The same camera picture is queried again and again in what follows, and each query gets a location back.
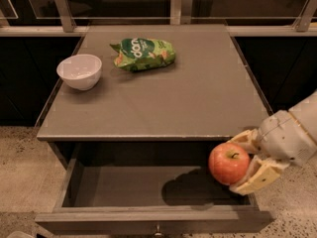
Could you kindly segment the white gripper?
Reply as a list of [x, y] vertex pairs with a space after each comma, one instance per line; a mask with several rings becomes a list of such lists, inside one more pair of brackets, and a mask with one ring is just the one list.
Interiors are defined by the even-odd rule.
[[245, 130], [229, 143], [250, 154], [262, 149], [271, 157], [254, 156], [244, 177], [229, 186], [240, 195], [254, 193], [277, 180], [289, 162], [302, 166], [317, 153], [317, 111], [280, 110], [264, 119], [259, 130]]

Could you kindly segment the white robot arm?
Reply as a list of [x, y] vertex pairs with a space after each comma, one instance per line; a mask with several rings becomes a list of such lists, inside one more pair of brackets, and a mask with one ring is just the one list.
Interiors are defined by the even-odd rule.
[[273, 183], [288, 167], [301, 167], [317, 154], [317, 92], [265, 118], [259, 128], [236, 135], [230, 143], [254, 155], [244, 177], [229, 186], [234, 193], [253, 193]]

